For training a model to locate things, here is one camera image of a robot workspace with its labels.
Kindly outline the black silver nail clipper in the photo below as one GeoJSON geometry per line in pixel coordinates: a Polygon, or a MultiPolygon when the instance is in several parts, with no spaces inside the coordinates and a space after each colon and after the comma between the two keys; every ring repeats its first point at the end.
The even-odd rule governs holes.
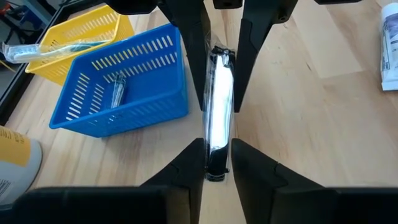
{"type": "Polygon", "coordinates": [[[205,179],[222,182],[227,168],[234,107],[235,51],[212,36],[206,62],[203,127],[206,149],[205,179]]]}

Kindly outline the blue plastic basket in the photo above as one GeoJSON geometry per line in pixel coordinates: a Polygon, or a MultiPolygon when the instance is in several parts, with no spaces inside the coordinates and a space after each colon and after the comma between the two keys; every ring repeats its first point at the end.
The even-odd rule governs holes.
{"type": "Polygon", "coordinates": [[[180,32],[166,24],[75,58],[49,126],[103,138],[187,114],[180,32]],[[111,108],[119,73],[126,88],[111,108]]]}

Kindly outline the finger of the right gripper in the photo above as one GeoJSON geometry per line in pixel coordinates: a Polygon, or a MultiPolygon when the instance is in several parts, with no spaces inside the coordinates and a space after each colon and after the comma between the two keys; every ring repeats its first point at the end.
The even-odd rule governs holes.
{"type": "Polygon", "coordinates": [[[236,66],[234,111],[240,112],[244,95],[261,47],[274,24],[289,20],[298,0],[244,0],[236,66]]]}
{"type": "Polygon", "coordinates": [[[198,103],[203,107],[210,19],[203,0],[157,0],[166,18],[178,27],[185,45],[198,103]]]}

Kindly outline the white yellow wipes canister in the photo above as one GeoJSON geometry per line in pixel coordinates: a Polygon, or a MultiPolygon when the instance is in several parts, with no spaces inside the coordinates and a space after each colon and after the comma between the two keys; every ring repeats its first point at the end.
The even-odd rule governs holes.
{"type": "Polygon", "coordinates": [[[41,163],[42,148],[37,140],[0,126],[0,210],[30,188],[41,163]]]}

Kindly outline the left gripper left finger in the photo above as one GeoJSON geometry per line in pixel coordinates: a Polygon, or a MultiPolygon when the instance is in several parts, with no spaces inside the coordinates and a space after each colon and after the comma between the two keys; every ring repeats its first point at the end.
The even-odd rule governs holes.
{"type": "Polygon", "coordinates": [[[204,145],[196,138],[140,186],[31,190],[6,210],[6,224],[198,224],[204,145]]]}

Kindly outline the small white toothpaste tube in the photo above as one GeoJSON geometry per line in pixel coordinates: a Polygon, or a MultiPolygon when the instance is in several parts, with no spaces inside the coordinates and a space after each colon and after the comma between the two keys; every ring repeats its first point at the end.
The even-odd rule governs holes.
{"type": "Polygon", "coordinates": [[[381,11],[381,86],[398,91],[398,2],[381,11]]]}

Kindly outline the blue toothbrush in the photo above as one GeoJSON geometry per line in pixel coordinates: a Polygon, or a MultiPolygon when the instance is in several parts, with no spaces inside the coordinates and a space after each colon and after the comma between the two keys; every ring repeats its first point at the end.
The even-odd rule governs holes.
{"type": "Polygon", "coordinates": [[[109,39],[78,39],[66,44],[21,44],[8,45],[4,42],[1,45],[0,53],[6,61],[11,63],[29,63],[36,60],[53,60],[65,58],[77,52],[91,49],[109,42],[109,39]]]}

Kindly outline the yellow plastic basket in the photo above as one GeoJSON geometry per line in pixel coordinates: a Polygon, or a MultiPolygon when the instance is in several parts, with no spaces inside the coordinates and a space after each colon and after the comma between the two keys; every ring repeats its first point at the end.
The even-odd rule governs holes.
{"type": "Polygon", "coordinates": [[[104,41],[103,44],[62,58],[40,59],[29,63],[26,73],[33,73],[51,82],[63,85],[73,60],[92,50],[124,40],[134,35],[128,16],[121,15],[104,5],[66,22],[52,26],[40,42],[45,52],[59,49],[67,44],[104,41]]]}

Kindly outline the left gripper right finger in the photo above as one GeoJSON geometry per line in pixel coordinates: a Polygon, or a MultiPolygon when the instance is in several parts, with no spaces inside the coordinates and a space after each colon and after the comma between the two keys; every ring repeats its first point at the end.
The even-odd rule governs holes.
{"type": "Polygon", "coordinates": [[[247,224],[398,224],[398,188],[324,187],[241,139],[231,156],[247,224]]]}

